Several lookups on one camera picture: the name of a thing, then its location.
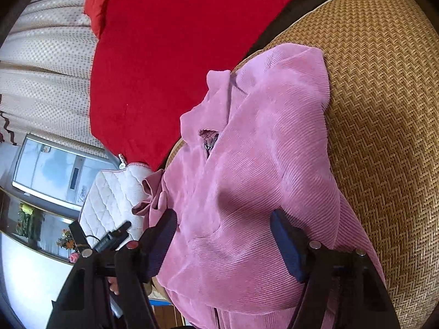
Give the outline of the pink corduroy garment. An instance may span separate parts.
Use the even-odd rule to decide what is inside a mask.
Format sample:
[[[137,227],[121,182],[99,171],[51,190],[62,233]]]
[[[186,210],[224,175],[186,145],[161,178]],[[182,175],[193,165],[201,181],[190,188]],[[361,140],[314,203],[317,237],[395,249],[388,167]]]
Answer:
[[[379,258],[339,190],[327,152],[330,84],[318,48],[286,43],[236,72],[211,71],[203,101],[182,115],[184,146],[143,180],[133,213],[178,228],[157,280],[197,328],[285,328],[302,292],[269,218],[331,249]]]

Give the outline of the white quilted cushion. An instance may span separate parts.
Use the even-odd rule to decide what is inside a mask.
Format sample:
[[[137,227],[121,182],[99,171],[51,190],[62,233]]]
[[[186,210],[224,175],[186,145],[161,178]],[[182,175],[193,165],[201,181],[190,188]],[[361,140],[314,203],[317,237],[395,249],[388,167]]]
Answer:
[[[142,181],[151,174],[149,167],[141,163],[97,173],[79,217],[89,244],[94,246],[105,234],[116,230],[125,221],[131,223],[127,240],[140,239],[143,218],[135,215],[133,208],[150,199]]]

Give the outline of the glass display cabinet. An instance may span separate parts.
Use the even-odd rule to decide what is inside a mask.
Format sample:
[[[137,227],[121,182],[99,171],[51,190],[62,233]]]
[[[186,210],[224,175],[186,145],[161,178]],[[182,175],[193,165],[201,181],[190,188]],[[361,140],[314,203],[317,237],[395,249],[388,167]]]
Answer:
[[[69,241],[69,225],[79,212],[44,200],[32,202],[1,189],[1,233],[34,252],[68,264],[74,246]]]

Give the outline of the beige dotted curtain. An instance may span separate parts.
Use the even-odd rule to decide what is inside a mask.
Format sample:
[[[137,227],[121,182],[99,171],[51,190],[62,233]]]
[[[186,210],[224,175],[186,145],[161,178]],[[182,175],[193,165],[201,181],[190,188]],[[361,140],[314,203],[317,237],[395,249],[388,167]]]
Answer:
[[[103,157],[91,132],[97,37],[85,0],[25,0],[1,46],[1,141],[27,135]]]

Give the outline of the red blanket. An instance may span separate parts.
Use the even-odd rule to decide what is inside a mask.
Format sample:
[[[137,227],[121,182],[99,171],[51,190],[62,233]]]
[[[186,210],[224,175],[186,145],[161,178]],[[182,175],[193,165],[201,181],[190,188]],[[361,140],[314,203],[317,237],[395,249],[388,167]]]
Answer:
[[[292,0],[109,0],[91,78],[92,134],[157,170],[181,118],[231,71]]]

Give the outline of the woven rattan bed mat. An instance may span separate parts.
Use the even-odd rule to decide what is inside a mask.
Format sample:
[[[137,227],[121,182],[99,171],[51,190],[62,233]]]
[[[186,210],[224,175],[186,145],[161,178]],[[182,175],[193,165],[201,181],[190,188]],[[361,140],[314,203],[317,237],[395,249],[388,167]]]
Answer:
[[[286,43],[323,52],[331,171],[379,258],[400,325],[431,326],[438,303],[438,32],[415,0],[331,0],[233,72]]]

